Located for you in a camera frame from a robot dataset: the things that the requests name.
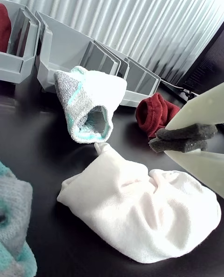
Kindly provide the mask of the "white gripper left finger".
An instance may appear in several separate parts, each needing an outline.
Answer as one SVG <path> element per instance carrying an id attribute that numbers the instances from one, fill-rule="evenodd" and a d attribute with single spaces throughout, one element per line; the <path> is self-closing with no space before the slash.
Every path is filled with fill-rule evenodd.
<path id="1" fill-rule="evenodd" d="M 215 133 L 215 125 L 224 122 L 224 84 L 189 100 L 156 137 L 171 140 L 207 140 Z"/>

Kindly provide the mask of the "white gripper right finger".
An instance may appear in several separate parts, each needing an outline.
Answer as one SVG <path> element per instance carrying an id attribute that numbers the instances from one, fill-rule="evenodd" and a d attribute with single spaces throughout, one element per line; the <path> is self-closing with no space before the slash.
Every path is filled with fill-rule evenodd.
<path id="1" fill-rule="evenodd" d="M 164 151 L 169 158 L 185 169 L 190 175 L 217 193 L 224 196 L 224 139 L 209 140 L 212 151 L 196 149 L 187 153 Z"/>

